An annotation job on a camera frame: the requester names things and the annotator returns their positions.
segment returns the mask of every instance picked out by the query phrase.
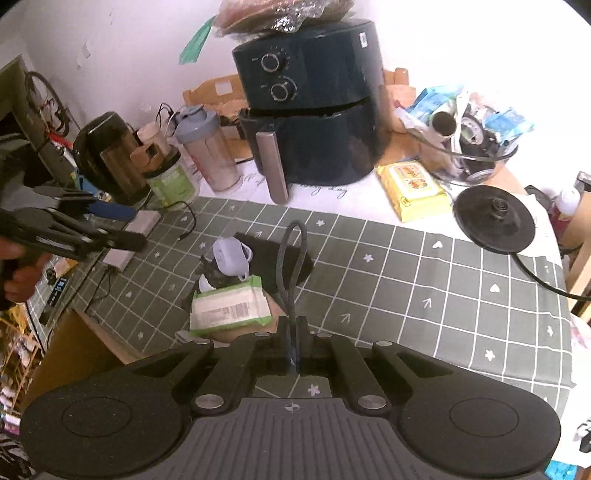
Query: protein shaker bottle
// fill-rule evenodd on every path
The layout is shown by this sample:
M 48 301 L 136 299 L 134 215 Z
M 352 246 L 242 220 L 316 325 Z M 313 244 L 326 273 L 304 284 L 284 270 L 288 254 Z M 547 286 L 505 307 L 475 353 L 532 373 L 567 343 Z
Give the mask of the protein shaker bottle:
M 190 108 L 181 116 L 174 136 L 214 192 L 231 189 L 241 181 L 216 112 L 203 109 L 203 105 Z

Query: green wet wipes package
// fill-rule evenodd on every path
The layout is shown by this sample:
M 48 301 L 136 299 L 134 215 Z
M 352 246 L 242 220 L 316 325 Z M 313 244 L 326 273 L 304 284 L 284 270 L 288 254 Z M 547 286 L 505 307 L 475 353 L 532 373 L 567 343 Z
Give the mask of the green wet wipes package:
M 219 290 L 196 293 L 191 307 L 190 333 L 195 336 L 271 322 L 271 310 L 262 289 L 261 278 Z

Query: air fryer handle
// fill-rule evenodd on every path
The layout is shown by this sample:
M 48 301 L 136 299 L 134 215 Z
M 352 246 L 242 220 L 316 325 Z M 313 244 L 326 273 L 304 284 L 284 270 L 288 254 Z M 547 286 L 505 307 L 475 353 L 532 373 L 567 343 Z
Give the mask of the air fryer handle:
M 281 155 L 275 132 L 257 132 L 256 143 L 261 156 L 262 171 L 267 178 L 271 200 L 277 205 L 284 205 L 288 200 L 287 185 L 281 165 Z

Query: silver screw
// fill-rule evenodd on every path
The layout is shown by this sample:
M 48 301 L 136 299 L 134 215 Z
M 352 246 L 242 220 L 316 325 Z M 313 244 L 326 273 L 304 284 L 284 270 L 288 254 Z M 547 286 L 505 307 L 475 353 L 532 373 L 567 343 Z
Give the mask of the silver screw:
M 214 394 L 199 395 L 195 399 L 195 403 L 199 408 L 211 410 L 221 407 L 223 405 L 223 398 Z
M 379 395 L 364 395 L 357 403 L 366 410 L 379 410 L 386 406 L 386 399 Z

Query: air fryer knob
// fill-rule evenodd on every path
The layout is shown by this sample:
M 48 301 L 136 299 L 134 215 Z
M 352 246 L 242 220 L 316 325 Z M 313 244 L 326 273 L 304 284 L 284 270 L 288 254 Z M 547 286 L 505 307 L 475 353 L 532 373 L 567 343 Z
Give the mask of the air fryer knob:
M 296 92 L 296 87 L 288 81 L 276 83 L 271 87 L 271 96 L 276 102 L 286 102 L 291 100 Z
M 279 53 L 265 53 L 261 58 L 261 67 L 265 72 L 274 73 L 280 70 L 285 59 Z

